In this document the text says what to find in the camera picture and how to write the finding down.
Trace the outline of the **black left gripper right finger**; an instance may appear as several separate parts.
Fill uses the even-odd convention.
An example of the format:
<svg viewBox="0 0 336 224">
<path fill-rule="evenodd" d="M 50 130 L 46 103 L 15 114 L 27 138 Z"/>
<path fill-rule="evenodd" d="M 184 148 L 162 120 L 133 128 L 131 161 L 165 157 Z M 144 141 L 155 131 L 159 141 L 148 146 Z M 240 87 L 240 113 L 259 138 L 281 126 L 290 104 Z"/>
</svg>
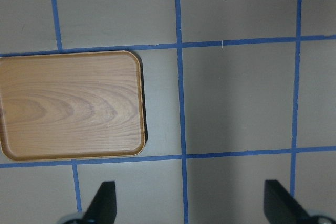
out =
<svg viewBox="0 0 336 224">
<path fill-rule="evenodd" d="M 308 213 L 277 180 L 264 183 L 264 214 L 269 223 L 305 223 Z"/>
</svg>

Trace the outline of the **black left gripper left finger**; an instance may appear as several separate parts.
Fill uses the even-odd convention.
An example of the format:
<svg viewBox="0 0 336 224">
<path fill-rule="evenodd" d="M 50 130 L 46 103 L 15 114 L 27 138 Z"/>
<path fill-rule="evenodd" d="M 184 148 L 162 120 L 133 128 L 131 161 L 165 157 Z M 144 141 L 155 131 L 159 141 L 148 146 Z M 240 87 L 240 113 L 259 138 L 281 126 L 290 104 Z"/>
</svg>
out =
<svg viewBox="0 0 336 224">
<path fill-rule="evenodd" d="M 94 196 L 82 223 L 113 224 L 116 220 L 116 187 L 115 182 L 103 182 Z"/>
</svg>

